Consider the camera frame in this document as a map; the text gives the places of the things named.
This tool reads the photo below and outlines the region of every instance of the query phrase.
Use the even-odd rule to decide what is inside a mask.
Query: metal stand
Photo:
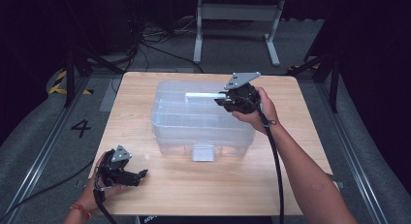
[[[84,48],[71,46],[67,52],[67,98],[64,108],[70,106],[71,102],[76,96],[75,92],[75,67],[78,69],[81,77],[88,77],[91,75],[92,70],[87,58],[91,58],[104,67],[112,70],[117,74],[124,74],[124,71],[114,66],[109,61],[105,60],[101,56],[94,54]]]
[[[330,87],[329,102],[332,107],[332,111],[337,113],[336,95],[337,95],[338,78],[339,78],[339,71],[340,71],[339,57],[337,55],[330,54],[330,55],[318,56],[302,64],[296,70],[293,70],[292,72],[288,73],[287,76],[294,77],[298,75],[299,73],[317,64],[320,64],[320,65],[313,76],[314,82],[316,83],[324,82],[327,76],[332,72],[332,82],[331,82],[331,87]]]
[[[269,34],[265,35],[269,57],[273,66],[279,66],[280,61],[274,47],[273,38],[281,18],[284,1],[279,1],[278,5],[232,5],[232,4],[203,4],[203,0],[198,0],[197,5],[197,36],[194,46],[193,61],[200,63],[202,60],[203,46],[203,19],[235,19],[235,20],[255,20],[272,21],[272,28]]]

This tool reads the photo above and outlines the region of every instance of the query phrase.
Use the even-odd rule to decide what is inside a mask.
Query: clear plastic container
[[[214,99],[223,82],[166,80],[159,83],[151,113],[153,134],[164,154],[243,156],[255,130],[218,106]]]

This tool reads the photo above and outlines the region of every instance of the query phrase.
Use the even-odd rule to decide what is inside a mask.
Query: gray carpet
[[[169,56],[153,48],[141,46],[141,51],[130,66],[129,71],[167,71],[230,74],[232,72],[255,72],[263,75],[283,75],[290,66],[302,64],[309,46],[322,25],[322,21],[281,21],[274,38],[281,66],[274,68],[269,61],[268,51],[262,39],[269,25],[254,22],[248,27],[236,27],[226,22],[211,23],[204,30],[204,44],[201,69],[195,64]],[[192,59],[195,34],[186,33],[171,38],[166,43],[152,45],[180,57]],[[50,78],[46,89],[54,82],[58,72]],[[299,84],[313,117],[314,124],[332,166],[334,178],[343,182],[341,188],[349,209],[359,223],[373,223],[364,202],[361,190],[342,152],[342,142],[327,113],[327,105],[321,101],[317,84],[309,79],[311,72],[299,76]],[[121,76],[113,76],[106,69],[96,69],[86,88],[92,95],[80,95],[67,118],[55,148],[47,160],[41,176],[31,194],[72,175],[94,158],[99,142],[110,115],[115,91]],[[28,170],[33,165],[40,149],[47,140],[59,114],[63,112],[65,96],[49,94],[48,99],[32,111],[16,127],[11,136],[0,147],[0,213],[4,213],[23,183]],[[341,81],[338,90],[337,107],[339,117],[358,153],[359,159],[375,191],[389,223],[409,223],[411,220],[411,200],[404,188],[385,164]],[[79,130],[72,126],[87,120],[90,130]],[[68,206],[81,192],[90,169],[63,185],[40,195],[23,205],[14,223],[60,223],[68,211]],[[116,216],[118,223],[135,223],[133,216]],[[286,223],[304,223],[301,216],[290,216]],[[109,223],[103,216],[93,217],[89,223]]]

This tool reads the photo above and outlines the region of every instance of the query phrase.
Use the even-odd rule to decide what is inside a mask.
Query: black cable on floor
[[[152,47],[152,46],[147,45],[147,44],[145,44],[145,43],[143,43],[143,42],[142,42],[142,44],[145,45],[145,46],[148,47],[148,48],[152,48],[152,49],[155,49],[155,50],[157,50],[157,51],[166,53],[167,55],[176,57],[176,58],[178,58],[178,59],[181,59],[181,60],[184,60],[184,61],[188,61],[188,62],[194,64],[197,68],[200,69],[200,71],[201,71],[203,74],[205,74],[205,71],[203,70],[203,68],[202,68],[199,64],[195,63],[194,61],[192,61],[192,60],[190,60],[190,59],[187,59],[187,58],[185,58],[185,57],[177,56],[177,55],[175,55],[175,54],[172,54],[172,53],[169,53],[169,52],[167,52],[167,51],[161,50],[161,49],[159,49],[159,48]]]
[[[37,193],[35,193],[35,194],[27,197],[26,199],[22,200],[22,201],[19,202],[18,204],[14,205],[12,208],[10,208],[9,211],[7,211],[7,212],[0,218],[0,223],[3,222],[4,219],[6,219],[6,217],[7,217],[10,213],[12,213],[16,208],[18,208],[19,206],[23,205],[24,203],[28,202],[29,200],[31,200],[31,199],[33,199],[33,198],[35,198],[35,197],[37,197],[37,196],[39,196],[40,194],[43,194],[43,193],[45,193],[45,192],[47,192],[47,191],[49,191],[49,190],[51,190],[51,189],[53,189],[53,188],[61,185],[61,184],[69,181],[70,179],[78,176],[78,175],[79,175],[80,173],[82,173],[85,169],[87,169],[87,168],[93,163],[93,161],[94,161],[94,159],[91,160],[89,163],[87,163],[87,165],[85,165],[81,170],[79,170],[78,172],[76,172],[76,173],[73,174],[72,176],[63,179],[63,180],[61,180],[61,181],[53,184],[52,186],[50,186],[50,187],[48,187],[48,188],[45,188],[45,189],[43,189],[43,190],[41,190],[41,191],[39,191],[39,192],[37,192]]]

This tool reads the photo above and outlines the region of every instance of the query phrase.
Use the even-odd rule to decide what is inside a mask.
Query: wooden table
[[[193,162],[191,156],[165,155],[152,134],[150,114],[162,80],[227,82],[231,75],[138,73],[124,75],[96,158],[122,144],[133,158],[126,171],[148,169],[139,187],[129,187],[105,206],[111,214],[139,215],[278,215],[277,178],[268,138],[257,133],[243,157]],[[281,123],[328,174],[332,174],[299,85],[291,77],[261,76]],[[285,214],[299,215],[282,165]]]

